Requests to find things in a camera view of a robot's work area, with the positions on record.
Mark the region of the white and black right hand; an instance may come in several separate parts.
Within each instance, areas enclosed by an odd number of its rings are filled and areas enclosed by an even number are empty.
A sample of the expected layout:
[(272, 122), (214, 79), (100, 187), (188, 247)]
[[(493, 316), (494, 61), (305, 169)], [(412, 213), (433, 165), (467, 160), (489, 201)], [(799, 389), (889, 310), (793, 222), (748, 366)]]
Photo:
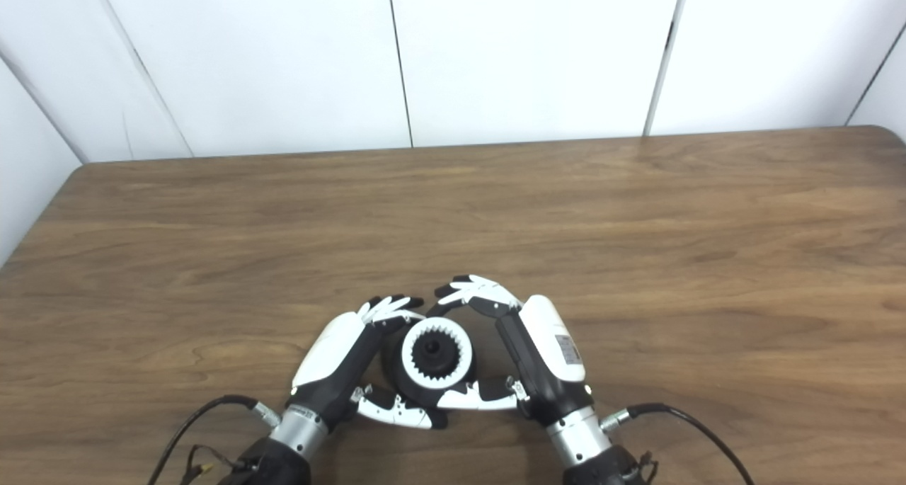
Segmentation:
[(478, 275), (458, 275), (435, 290), (430, 316), (460, 307), (495, 321), (508, 355), (517, 366), (525, 398), (524, 416), (547, 427), (595, 403), (586, 385), (585, 363), (553, 302), (543, 295), (521, 300), (505, 286)]

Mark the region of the white and black left hand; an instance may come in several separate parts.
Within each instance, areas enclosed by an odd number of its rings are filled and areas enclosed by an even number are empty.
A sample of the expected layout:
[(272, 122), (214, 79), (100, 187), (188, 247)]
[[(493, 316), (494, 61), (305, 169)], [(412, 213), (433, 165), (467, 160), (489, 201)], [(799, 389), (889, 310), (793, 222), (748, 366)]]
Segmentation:
[(357, 311), (334, 317), (308, 350), (291, 381), (289, 405), (313, 411), (332, 433), (356, 414), (379, 423), (416, 429), (447, 429), (449, 419), (390, 389), (364, 385), (363, 375), (383, 343), (423, 320), (418, 297), (373, 297)]

